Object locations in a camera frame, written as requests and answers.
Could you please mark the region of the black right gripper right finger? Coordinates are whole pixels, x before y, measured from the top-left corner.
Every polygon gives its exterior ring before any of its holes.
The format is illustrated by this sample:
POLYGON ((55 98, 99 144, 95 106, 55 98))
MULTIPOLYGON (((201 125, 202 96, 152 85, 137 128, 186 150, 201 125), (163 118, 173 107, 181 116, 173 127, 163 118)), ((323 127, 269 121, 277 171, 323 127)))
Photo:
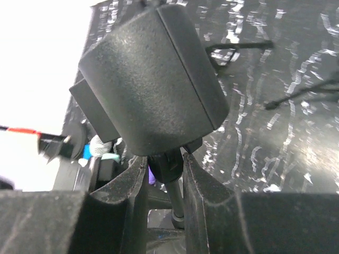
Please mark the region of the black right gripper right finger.
POLYGON ((183 160, 187 253, 338 253, 338 195, 235 192, 183 160))

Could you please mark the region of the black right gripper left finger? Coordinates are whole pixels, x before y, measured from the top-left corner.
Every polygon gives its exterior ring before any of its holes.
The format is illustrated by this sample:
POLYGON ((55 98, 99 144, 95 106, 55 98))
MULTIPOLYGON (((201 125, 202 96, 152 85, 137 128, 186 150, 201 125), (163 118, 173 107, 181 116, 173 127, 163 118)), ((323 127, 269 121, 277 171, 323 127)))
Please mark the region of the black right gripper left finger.
POLYGON ((92 193, 1 191, 1 253, 145 253, 148 167, 92 193))

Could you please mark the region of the purple toy microphone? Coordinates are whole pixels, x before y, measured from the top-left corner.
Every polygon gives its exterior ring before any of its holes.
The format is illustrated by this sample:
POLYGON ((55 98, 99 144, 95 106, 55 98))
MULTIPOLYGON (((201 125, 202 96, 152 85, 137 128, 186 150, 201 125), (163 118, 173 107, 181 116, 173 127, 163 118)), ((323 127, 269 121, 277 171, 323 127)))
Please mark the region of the purple toy microphone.
POLYGON ((153 175, 150 166, 148 166, 148 183, 149 183, 150 185, 154 185, 155 182, 156 182, 156 178, 155 178, 155 176, 153 175))

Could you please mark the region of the purple glitter microphone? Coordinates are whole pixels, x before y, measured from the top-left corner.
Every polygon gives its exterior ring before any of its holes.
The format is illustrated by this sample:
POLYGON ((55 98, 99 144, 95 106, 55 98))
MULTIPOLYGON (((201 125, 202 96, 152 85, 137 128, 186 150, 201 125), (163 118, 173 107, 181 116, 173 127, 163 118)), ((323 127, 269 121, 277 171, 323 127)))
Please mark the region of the purple glitter microphone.
POLYGON ((103 142, 98 135, 95 135, 90 140, 89 150, 93 157, 102 157, 112 148, 112 142, 103 142))

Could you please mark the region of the black round base stand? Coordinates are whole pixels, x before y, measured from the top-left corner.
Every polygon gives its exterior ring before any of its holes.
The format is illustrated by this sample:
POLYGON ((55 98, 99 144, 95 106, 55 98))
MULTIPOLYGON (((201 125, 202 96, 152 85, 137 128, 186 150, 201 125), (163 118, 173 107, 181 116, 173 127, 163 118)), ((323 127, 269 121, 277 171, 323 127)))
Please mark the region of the black round base stand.
POLYGON ((70 93, 103 142, 121 138, 166 186, 184 227, 181 149, 193 153, 229 113, 226 97, 182 5, 147 6, 82 56, 70 93))
POLYGON ((87 139, 87 130, 81 123, 71 122, 62 135, 44 133, 27 128, 11 128, 1 125, 1 131, 35 135, 38 138, 38 151, 49 161, 56 157, 77 160, 82 157, 87 139))

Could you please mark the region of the black slim tripod stand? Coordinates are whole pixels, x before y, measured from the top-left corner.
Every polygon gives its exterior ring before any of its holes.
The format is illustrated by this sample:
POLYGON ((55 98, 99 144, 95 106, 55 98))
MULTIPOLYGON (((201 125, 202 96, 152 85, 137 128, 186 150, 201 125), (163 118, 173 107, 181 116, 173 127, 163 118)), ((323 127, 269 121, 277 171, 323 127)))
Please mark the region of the black slim tripod stand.
POLYGON ((205 52, 208 56, 208 59, 215 71, 216 76, 218 77, 220 73, 226 70, 233 58, 233 56, 239 52, 241 49, 260 49, 263 52, 265 50, 273 49, 274 42, 271 40, 264 40, 261 42, 243 42, 243 43, 220 43, 220 44, 213 44, 211 46, 205 47, 205 52), (228 58, 227 62, 224 65, 220 65, 217 61, 212 57, 212 53, 216 50, 230 50, 231 55, 228 58))

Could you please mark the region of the mint green toy microphone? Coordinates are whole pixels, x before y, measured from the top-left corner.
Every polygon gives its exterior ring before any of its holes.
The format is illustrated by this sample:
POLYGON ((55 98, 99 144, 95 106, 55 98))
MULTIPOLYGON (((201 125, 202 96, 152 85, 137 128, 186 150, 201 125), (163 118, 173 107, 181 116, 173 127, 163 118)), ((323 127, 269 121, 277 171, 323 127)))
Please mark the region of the mint green toy microphone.
POLYGON ((114 160, 115 162, 120 162, 120 155, 116 153, 105 153, 102 155, 101 160, 114 160))

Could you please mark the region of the black shock mount tripod stand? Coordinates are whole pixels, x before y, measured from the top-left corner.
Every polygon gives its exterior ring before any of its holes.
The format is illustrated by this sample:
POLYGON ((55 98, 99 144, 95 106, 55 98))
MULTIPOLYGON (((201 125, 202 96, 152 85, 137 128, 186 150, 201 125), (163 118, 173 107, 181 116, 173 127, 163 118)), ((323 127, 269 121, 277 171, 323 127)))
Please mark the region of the black shock mount tripod stand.
POLYGON ((302 88, 297 92, 292 93, 291 95, 285 96, 276 101, 269 101, 264 104, 264 108, 266 110, 274 110, 278 108, 283 102, 286 102, 290 99, 300 97, 303 94, 313 92, 313 93, 336 93, 338 92, 338 88, 325 88, 327 85, 338 85, 338 76, 332 77, 328 80, 323 80, 319 84, 312 85, 311 87, 302 88))

